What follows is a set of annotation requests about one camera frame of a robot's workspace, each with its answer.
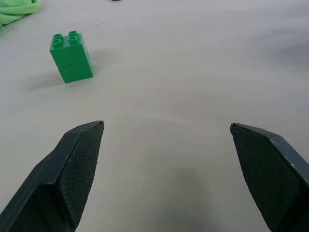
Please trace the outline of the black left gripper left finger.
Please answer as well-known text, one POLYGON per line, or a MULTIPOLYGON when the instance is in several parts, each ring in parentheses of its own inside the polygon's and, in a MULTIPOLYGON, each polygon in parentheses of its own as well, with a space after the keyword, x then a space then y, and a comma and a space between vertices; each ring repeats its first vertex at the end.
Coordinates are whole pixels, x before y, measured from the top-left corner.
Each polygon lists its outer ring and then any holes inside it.
POLYGON ((103 121, 66 132, 0 214, 0 232, 75 232, 95 177, 103 121))

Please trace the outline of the green toy brick stack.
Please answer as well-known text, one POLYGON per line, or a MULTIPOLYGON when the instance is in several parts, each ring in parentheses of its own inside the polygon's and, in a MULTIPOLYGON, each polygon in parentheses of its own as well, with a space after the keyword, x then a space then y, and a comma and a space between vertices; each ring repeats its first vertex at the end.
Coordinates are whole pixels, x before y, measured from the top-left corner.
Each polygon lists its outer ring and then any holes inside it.
POLYGON ((92 78, 90 56, 81 33, 70 31, 67 35, 53 35, 50 54, 64 83, 92 78))

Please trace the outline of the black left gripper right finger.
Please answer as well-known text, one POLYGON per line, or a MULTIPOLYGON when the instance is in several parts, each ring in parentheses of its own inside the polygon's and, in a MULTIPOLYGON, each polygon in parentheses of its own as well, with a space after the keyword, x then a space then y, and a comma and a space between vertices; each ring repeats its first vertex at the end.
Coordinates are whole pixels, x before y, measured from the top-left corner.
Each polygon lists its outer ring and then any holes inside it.
POLYGON ((278 134, 230 126, 248 189, 271 232, 309 232, 309 164, 278 134))

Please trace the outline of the light green cloth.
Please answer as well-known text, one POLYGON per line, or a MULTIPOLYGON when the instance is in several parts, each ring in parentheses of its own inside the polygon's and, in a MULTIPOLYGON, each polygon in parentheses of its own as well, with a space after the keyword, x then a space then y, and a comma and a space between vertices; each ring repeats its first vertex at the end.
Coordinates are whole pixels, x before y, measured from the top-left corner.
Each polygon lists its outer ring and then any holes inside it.
POLYGON ((4 26, 37 12, 39 0, 0 0, 0 34, 4 26))

